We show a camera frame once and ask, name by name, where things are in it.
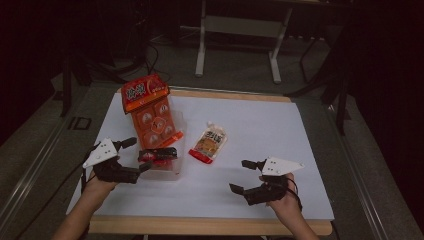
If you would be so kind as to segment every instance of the table leg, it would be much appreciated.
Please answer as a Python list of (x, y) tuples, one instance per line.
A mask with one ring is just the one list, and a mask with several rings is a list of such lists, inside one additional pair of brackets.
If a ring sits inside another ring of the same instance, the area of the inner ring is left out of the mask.
[(278, 33), (275, 48), (273, 51), (269, 52), (269, 61), (271, 64), (272, 77), (274, 79), (274, 83), (276, 84), (281, 83), (280, 69), (278, 68), (277, 56), (278, 52), (280, 51), (281, 43), (283, 42), (284, 34), (286, 33), (287, 25), (289, 24), (292, 11), (292, 8), (287, 9), (286, 15), (284, 17), (284, 22), (281, 25), (280, 31)]
[(199, 52), (197, 54), (197, 64), (196, 64), (196, 77), (203, 76), (203, 66), (205, 64), (205, 17), (206, 17), (206, 0), (202, 1), (202, 16), (200, 20), (200, 46)]

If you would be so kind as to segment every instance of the orange snack box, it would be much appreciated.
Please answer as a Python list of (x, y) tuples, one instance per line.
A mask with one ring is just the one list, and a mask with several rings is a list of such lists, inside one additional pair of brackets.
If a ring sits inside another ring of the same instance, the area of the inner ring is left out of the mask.
[(157, 74), (132, 80), (121, 89), (124, 112), (131, 113), (142, 149), (157, 148), (176, 133), (169, 93)]

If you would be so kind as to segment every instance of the wooden table edge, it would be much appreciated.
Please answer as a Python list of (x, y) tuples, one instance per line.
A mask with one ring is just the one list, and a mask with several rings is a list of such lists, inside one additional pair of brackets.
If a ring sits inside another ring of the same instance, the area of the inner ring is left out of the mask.
[[(319, 236), (333, 228), (329, 220), (307, 220)], [(283, 236), (290, 231), (278, 219), (93, 216), (90, 233), (147, 235)]]
[(291, 102), (290, 98), (276, 95), (262, 95), (262, 94), (249, 94), (237, 92), (222, 92), (222, 91), (208, 91), (208, 90), (180, 90), (170, 89), (171, 96), (178, 97), (198, 97), (198, 98), (220, 98), (220, 99), (238, 99), (238, 100), (251, 100), (251, 101), (268, 101), (268, 102)]

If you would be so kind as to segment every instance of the orange packaging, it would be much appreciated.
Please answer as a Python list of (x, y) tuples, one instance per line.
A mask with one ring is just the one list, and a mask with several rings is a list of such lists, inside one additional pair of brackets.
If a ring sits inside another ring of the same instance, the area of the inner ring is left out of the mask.
[(188, 153), (199, 161), (211, 164), (226, 141), (227, 134), (225, 130), (213, 123), (208, 123), (208, 128), (202, 133), (196, 145)]
[(121, 89), (124, 112), (131, 113), (143, 149), (163, 146), (176, 134), (169, 93), (168, 85), (157, 74), (130, 81)]

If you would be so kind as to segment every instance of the human arm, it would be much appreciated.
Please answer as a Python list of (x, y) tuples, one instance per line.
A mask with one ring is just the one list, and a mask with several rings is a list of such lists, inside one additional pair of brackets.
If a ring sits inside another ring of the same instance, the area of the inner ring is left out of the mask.
[[(289, 179), (294, 181), (294, 175), (289, 173), (286, 175)], [(289, 189), (295, 191), (295, 184), (289, 182)], [(289, 229), (297, 240), (315, 240), (318, 236), (311, 229), (303, 217), (296, 197), (291, 192), (280, 200), (275, 200), (267, 203), (275, 212), (280, 222)]]
[(56, 230), (52, 239), (78, 239), (90, 223), (94, 212), (118, 183), (99, 180), (94, 172), (71, 212)]

